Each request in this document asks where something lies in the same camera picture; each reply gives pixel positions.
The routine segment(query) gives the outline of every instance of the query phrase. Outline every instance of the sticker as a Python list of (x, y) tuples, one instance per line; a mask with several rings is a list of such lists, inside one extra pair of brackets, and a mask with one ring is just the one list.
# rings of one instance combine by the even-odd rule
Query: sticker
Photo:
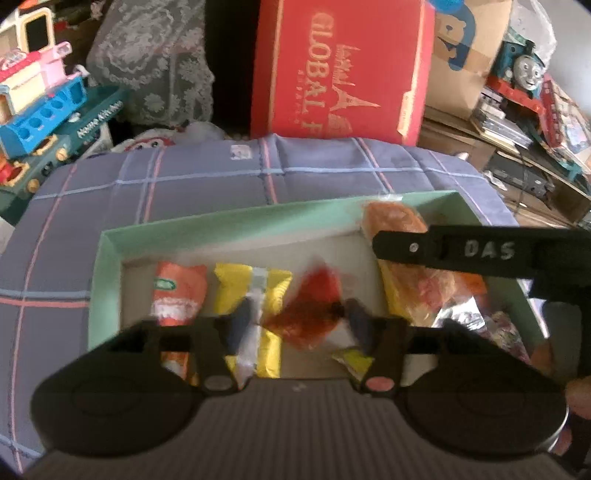
[(252, 149), (248, 145), (231, 145), (230, 152), (230, 160), (252, 160)]
[(156, 278), (155, 285), (157, 290), (176, 290), (177, 285), (167, 278)]

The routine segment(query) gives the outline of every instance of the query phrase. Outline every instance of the toy train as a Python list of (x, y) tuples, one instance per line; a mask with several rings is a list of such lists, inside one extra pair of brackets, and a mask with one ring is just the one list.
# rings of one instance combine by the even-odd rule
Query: toy train
[(55, 45), (47, 8), (0, 24), (0, 216), (12, 225), (51, 172), (104, 137), (123, 107), (124, 89), (87, 89), (84, 69), (66, 75), (71, 52), (68, 42)]
[(525, 45), (504, 41), (486, 84), (512, 102), (543, 115), (540, 91), (545, 67), (534, 47), (529, 40)]

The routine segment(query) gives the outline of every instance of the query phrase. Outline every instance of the lace curtain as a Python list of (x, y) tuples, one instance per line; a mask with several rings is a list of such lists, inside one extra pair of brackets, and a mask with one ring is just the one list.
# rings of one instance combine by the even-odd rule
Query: lace curtain
[(131, 90), (126, 119), (176, 127), (212, 115), (213, 74), (204, 49), (205, 0), (115, 0), (87, 69)]

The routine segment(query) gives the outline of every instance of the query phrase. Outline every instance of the orange snack package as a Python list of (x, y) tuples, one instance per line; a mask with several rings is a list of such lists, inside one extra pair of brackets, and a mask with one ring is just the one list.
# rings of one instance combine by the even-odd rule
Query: orange snack package
[[(160, 262), (154, 280), (152, 315), (161, 326), (185, 325), (199, 312), (207, 293), (207, 267), (184, 267)], [(163, 352), (162, 363), (170, 371), (188, 380), (189, 355)]]
[[(398, 202), (370, 202), (363, 213), (363, 231), (372, 239), (379, 231), (425, 233), (422, 217)], [(414, 325), (430, 327), (441, 307), (456, 293), (459, 277), (446, 270), (378, 261), (391, 314)]]

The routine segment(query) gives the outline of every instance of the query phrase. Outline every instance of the purple plaid fabric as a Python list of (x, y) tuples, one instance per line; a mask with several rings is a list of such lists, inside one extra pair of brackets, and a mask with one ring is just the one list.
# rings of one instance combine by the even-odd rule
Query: purple plaid fabric
[(0, 258), (0, 456), (26, 467), (43, 447), (29, 418), (36, 385), (86, 351), (100, 233), (217, 210), (337, 197), (457, 190), (485, 225), (515, 225), (458, 158), (374, 140), (272, 135), (139, 150), (58, 169)]

